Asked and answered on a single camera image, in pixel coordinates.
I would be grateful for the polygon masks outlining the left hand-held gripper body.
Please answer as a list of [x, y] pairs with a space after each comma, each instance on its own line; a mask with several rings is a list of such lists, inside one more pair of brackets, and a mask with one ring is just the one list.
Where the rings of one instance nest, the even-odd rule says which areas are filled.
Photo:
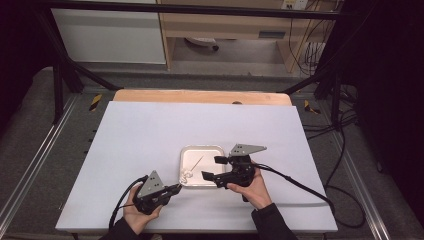
[[150, 215], [158, 206], [166, 206], [170, 201], [166, 186], [163, 184], [156, 170], [143, 180], [138, 187], [133, 203], [136, 209], [146, 215]]

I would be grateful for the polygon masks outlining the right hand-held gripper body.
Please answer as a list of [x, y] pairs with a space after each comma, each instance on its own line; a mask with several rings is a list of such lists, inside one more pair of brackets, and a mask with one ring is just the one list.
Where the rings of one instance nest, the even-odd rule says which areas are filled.
[[247, 187], [251, 184], [255, 170], [250, 155], [266, 150], [265, 146], [236, 144], [230, 151], [227, 158], [232, 167], [228, 183], [234, 183], [239, 186]]

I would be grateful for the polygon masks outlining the square metal tray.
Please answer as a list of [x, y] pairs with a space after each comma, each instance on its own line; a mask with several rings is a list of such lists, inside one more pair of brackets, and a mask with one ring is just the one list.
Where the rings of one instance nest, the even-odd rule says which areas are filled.
[[[216, 145], [189, 145], [184, 147], [181, 150], [180, 154], [180, 164], [184, 158], [197, 158], [203, 157], [199, 165], [197, 166], [197, 170], [205, 172], [211, 172], [214, 174], [221, 174], [225, 172], [225, 166], [223, 164], [215, 163], [215, 156], [223, 156], [224, 151], [220, 146]], [[202, 183], [196, 186], [184, 186], [190, 188], [206, 188], [206, 187], [215, 187], [216, 184], [212, 181], [205, 181], [203, 179]]]

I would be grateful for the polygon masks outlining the person's right hand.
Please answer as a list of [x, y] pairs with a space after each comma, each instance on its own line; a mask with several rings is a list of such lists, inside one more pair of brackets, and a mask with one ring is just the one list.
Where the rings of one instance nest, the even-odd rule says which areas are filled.
[[234, 183], [228, 183], [227, 188], [244, 196], [257, 210], [263, 209], [273, 203], [261, 171], [257, 167], [255, 167], [255, 174], [249, 186], [242, 187]]

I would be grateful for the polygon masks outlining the person's left hand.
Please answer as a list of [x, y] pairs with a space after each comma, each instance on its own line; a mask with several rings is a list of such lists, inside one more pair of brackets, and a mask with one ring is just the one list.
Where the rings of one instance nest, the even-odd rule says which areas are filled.
[[135, 234], [140, 234], [149, 222], [159, 217], [162, 205], [158, 206], [150, 215], [143, 214], [139, 212], [133, 204], [133, 197], [136, 192], [137, 187], [132, 187], [123, 207], [123, 217], [133, 232]]

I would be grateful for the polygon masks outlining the wooden table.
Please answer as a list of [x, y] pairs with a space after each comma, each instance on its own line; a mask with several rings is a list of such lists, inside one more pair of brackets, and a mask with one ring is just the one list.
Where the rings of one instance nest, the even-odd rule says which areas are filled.
[[287, 94], [237, 91], [121, 89], [114, 101], [291, 106]]

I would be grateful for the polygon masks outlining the yellow black striped tape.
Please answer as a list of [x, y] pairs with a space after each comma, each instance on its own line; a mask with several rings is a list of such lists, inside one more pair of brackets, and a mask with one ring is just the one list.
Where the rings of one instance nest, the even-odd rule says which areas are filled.
[[304, 100], [304, 110], [307, 112], [312, 112], [314, 114], [321, 114], [319, 109], [312, 108], [308, 100]]
[[93, 100], [92, 100], [92, 102], [91, 102], [91, 104], [90, 104], [90, 107], [89, 107], [89, 111], [90, 111], [90, 112], [92, 112], [92, 111], [95, 111], [95, 110], [96, 110], [96, 108], [97, 108], [97, 106], [98, 106], [98, 104], [99, 104], [99, 102], [100, 102], [101, 98], [102, 98], [102, 94], [97, 94], [97, 95], [93, 98]]

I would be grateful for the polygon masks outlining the white chair base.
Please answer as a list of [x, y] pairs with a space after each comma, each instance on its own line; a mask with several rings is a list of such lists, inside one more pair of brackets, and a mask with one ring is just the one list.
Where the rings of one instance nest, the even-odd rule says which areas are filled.
[[187, 37], [186, 40], [192, 44], [202, 46], [202, 47], [211, 47], [213, 51], [218, 51], [219, 46], [213, 38], [191, 38]]

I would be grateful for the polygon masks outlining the black metal stand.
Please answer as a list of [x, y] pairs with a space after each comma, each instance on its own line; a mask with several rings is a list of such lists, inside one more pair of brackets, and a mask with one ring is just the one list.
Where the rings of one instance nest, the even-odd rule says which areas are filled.
[[285, 90], [283, 93], [291, 95], [297, 90], [317, 82], [314, 92], [316, 99], [324, 99], [332, 94], [331, 125], [340, 128], [339, 119], [341, 75], [348, 65], [358, 46], [361, 29], [367, 22], [375, 8], [373, 0], [345, 0], [341, 10], [341, 17], [335, 21], [333, 30], [327, 40], [323, 55], [320, 58], [315, 73]]
[[40, 29], [48, 40], [47, 47], [51, 51], [51, 58], [53, 60], [54, 124], [57, 124], [64, 116], [65, 104], [63, 84], [66, 84], [72, 93], [81, 93], [84, 90], [84, 85], [79, 74], [88, 77], [108, 90], [120, 90], [120, 87], [102, 79], [71, 59], [50, 9], [34, 7], [33, 13]]

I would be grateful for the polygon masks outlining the light wooden desk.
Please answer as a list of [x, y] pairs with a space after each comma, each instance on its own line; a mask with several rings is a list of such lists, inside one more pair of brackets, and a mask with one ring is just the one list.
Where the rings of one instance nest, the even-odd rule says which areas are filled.
[[[157, 0], [160, 4], [211, 5], [281, 10], [283, 0]], [[308, 0], [305, 10], [332, 12], [336, 0]], [[164, 40], [165, 59], [172, 65], [178, 38], [264, 39], [277, 43], [286, 70], [297, 69], [304, 45], [324, 42], [328, 32], [316, 20], [265, 17], [171, 14], [159, 15]]]

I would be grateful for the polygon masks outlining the black metal crossbar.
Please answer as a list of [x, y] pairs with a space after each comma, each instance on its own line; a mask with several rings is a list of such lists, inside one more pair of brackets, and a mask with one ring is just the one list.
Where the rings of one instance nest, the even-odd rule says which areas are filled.
[[341, 17], [337, 12], [273, 10], [262, 8], [148, 4], [123, 2], [98, 2], [76, 0], [36, 0], [36, 3], [46, 8], [94, 10], [94, 11], [123, 11], [144, 13], [198, 14], [222, 16], [246, 16], [290, 19], [320, 19], [337, 20]]

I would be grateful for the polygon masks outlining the white cabinet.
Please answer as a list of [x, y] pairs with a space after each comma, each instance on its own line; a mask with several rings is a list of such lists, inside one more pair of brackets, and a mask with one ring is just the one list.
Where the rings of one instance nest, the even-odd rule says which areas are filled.
[[77, 62], [164, 64], [157, 13], [53, 9], [69, 56]]

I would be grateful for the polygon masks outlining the white power strip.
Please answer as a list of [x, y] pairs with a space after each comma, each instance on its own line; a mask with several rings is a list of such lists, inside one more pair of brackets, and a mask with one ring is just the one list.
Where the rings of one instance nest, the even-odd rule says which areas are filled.
[[283, 0], [282, 9], [305, 10], [308, 0]]

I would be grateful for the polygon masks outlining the black curtain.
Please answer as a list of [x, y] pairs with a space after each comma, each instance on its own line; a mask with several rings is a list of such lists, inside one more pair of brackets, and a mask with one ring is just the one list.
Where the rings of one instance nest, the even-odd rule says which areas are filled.
[[41, 48], [26, 0], [0, 0], [0, 135], [41, 69]]
[[424, 223], [424, 0], [379, 0], [345, 76], [373, 151]]

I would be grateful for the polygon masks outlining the aluminium floor rail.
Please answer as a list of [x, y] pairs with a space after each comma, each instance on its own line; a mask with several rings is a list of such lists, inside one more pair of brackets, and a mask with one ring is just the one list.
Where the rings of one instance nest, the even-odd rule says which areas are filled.
[[53, 124], [52, 127], [49, 129], [48, 134], [43, 139], [42, 144], [40, 145], [36, 154], [32, 158], [29, 166], [25, 170], [17, 186], [8, 198], [5, 206], [0, 211], [0, 236], [6, 233], [26, 194], [31, 188], [46, 158], [48, 157], [56, 140], [58, 139], [65, 124], [67, 123], [79, 98], [79, 94], [72, 94], [69, 97], [65, 104], [63, 115], [59, 118], [58, 122]]
[[386, 228], [386, 225], [381, 218], [377, 207], [371, 197], [368, 188], [357, 170], [353, 158], [344, 145], [345, 140], [343, 139], [341, 132], [333, 132], [332, 136], [334, 142], [337, 145], [338, 150], [341, 153], [341, 162], [344, 166], [348, 179], [352, 185], [355, 195], [362, 205], [365, 212], [368, 226], [374, 236], [375, 240], [391, 240], [390, 234]]

